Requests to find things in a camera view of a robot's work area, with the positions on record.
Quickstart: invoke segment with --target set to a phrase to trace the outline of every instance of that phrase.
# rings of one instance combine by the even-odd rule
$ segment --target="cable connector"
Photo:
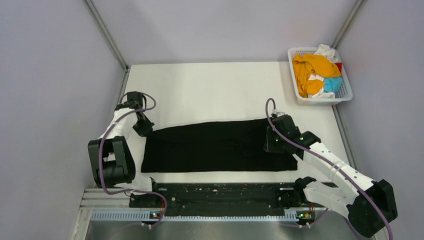
[[[286,113],[285,112],[283,112],[283,111],[278,111],[277,110],[277,108],[275,108],[275,109],[273,109],[272,110],[272,113],[271,113],[271,115],[275,115],[276,117],[278,117],[278,116],[280,116],[280,115],[285,115]]]

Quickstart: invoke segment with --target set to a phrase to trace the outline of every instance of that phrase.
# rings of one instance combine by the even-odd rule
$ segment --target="black cloth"
[[[153,131],[147,136],[143,173],[287,171],[288,153],[264,151],[267,119],[205,122]]]

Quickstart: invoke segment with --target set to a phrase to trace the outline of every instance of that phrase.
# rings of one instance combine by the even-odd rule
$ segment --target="blue clothing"
[[[343,79],[341,77],[329,77],[324,78],[324,92],[329,93],[337,93],[342,86]]]

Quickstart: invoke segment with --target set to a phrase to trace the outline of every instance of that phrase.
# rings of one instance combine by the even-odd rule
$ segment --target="yellow clothing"
[[[320,80],[308,80],[311,74],[320,75],[323,78],[340,77],[342,74],[337,65],[331,63],[325,56],[296,54],[293,58],[294,76],[296,77],[297,89],[301,97],[307,98],[308,94],[317,94],[324,87]]]

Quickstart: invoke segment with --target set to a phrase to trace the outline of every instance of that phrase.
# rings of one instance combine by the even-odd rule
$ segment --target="robotic arm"
[[[267,130],[265,151],[273,153],[289,152],[298,161],[304,161],[318,169],[338,187],[329,187],[312,177],[299,178],[295,181],[295,191],[301,201],[320,204],[342,215],[361,235],[370,238],[381,230],[385,224],[370,202],[359,193],[354,183],[371,197],[388,222],[398,217],[395,195],[392,186],[384,179],[376,182],[361,174],[350,165],[334,155],[313,133],[300,133],[289,115],[272,115],[276,130],[292,142],[300,145],[330,161],[326,162],[308,151],[288,143],[270,126]]]
[[[107,188],[112,188],[115,185],[121,184],[118,187],[129,187],[144,191],[152,190],[152,180],[136,173],[136,166],[127,144],[127,139],[130,136],[132,129],[143,137],[150,133],[153,129],[152,123],[142,112],[133,112],[122,118],[121,116],[140,110],[143,108],[143,100],[146,102],[146,97],[137,91],[128,92],[126,94],[127,101],[116,106],[113,115],[113,120],[107,127],[109,129],[115,125],[113,130],[106,136],[102,149],[103,156],[103,178]],[[101,186],[99,175],[99,148],[103,133],[99,139],[92,140],[88,143],[88,155],[90,158],[92,174],[94,181],[98,186]]]
[[[152,131],[154,124],[142,113],[145,111],[143,99],[146,100],[146,97],[136,91],[128,92],[126,96],[127,101],[115,108],[113,120],[107,128],[111,132],[106,134],[108,132],[106,131],[99,139],[88,143],[94,180],[101,186],[100,171],[102,171],[106,188],[118,185],[129,190],[149,192],[165,200],[159,193],[151,192],[156,184],[153,179],[140,172],[136,173],[135,163],[127,144],[132,129],[140,137]],[[272,98],[266,102],[266,107],[271,100]],[[368,238],[398,217],[393,188],[387,181],[383,179],[376,182],[350,167],[334,155],[312,132],[301,133],[291,116],[286,114],[277,116],[274,112],[272,118],[269,118],[268,111],[266,116],[270,123],[264,146],[266,152],[291,153],[298,161],[310,164],[338,186],[329,187],[312,177],[299,178],[294,183],[294,190],[300,202],[317,203],[342,215],[358,233]],[[102,160],[99,159],[99,151],[104,136]]]

